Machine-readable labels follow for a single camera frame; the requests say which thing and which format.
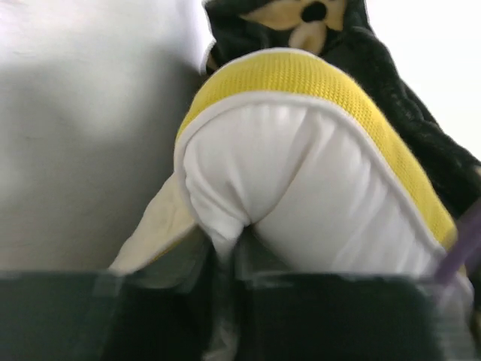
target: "dark fabric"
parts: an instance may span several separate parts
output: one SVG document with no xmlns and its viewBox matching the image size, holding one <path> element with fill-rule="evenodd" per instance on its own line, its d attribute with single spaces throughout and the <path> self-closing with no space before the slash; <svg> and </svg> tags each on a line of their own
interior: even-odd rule
<svg viewBox="0 0 481 361">
<path fill-rule="evenodd" d="M 316 55 L 355 79 L 386 115 L 455 219 L 481 196 L 473 170 L 479 161 L 443 132 L 400 79 L 369 26 L 363 0 L 210 0 L 206 10 L 217 40 L 210 72 L 269 47 L 320 49 Z"/>
</svg>

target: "yellow trim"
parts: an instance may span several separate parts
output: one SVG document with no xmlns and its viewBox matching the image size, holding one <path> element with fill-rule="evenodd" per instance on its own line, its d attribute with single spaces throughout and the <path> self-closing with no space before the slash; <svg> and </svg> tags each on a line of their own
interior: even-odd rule
<svg viewBox="0 0 481 361">
<path fill-rule="evenodd" d="M 179 128 L 177 140 L 209 106 L 229 96 L 252 91 L 314 96 L 344 109 L 358 121 L 384 155 L 434 237 L 445 248 L 452 245 L 455 224 L 406 144 L 354 80 L 315 56 L 287 51 L 258 52 L 221 68 L 194 98 Z"/>
</svg>

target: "beige flower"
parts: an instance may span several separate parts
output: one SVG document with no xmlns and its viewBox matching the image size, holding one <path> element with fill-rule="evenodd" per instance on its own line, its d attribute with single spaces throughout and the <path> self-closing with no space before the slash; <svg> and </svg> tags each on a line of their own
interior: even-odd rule
<svg viewBox="0 0 481 361">
<path fill-rule="evenodd" d="M 273 30 L 294 29 L 289 46 L 318 55 L 327 29 L 341 31 L 347 0 L 273 0 L 241 18 Z"/>
</svg>

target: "beige fabric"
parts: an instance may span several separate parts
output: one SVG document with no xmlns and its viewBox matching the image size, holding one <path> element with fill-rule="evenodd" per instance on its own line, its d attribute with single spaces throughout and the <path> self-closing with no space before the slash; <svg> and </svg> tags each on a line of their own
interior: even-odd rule
<svg viewBox="0 0 481 361">
<path fill-rule="evenodd" d="M 110 270 L 120 274 L 137 271 L 175 246 L 195 225 L 173 174 L 150 201 L 137 229 L 120 249 Z"/>
</svg>

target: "gray wall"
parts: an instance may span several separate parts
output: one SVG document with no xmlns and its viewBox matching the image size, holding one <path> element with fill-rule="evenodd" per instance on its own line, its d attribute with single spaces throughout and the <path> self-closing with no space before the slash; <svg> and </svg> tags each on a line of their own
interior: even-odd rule
<svg viewBox="0 0 481 361">
<path fill-rule="evenodd" d="M 199 79 L 169 4 L 0 2 L 1 269 L 107 266 L 170 175 Z"/>
</svg>

